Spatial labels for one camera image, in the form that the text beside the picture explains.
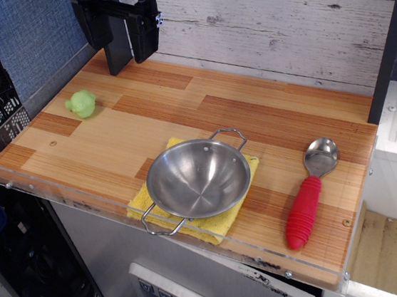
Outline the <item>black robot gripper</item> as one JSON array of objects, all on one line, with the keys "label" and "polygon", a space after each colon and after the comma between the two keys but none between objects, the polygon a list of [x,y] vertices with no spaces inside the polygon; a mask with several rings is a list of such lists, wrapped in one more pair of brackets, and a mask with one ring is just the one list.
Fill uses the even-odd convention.
[{"label": "black robot gripper", "polygon": [[71,0],[71,5],[93,48],[103,48],[113,40],[108,16],[114,16],[127,18],[135,62],[142,63],[158,50],[157,0]]}]

